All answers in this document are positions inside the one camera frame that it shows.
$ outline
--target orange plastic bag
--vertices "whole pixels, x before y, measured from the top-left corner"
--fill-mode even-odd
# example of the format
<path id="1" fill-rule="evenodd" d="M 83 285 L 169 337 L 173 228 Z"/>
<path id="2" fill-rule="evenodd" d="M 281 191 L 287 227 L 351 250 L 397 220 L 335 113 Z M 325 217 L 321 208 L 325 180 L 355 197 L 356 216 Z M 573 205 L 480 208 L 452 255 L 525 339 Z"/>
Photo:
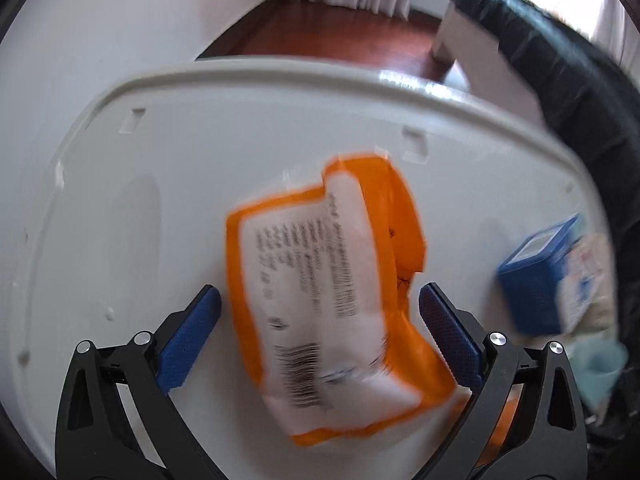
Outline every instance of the orange plastic bag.
<path id="1" fill-rule="evenodd" d="M 371 436 L 450 396 L 449 369 L 409 320 L 425 254 L 411 195 L 380 156 L 337 158 L 322 185 L 228 215 L 244 365 L 297 444 Z"/>

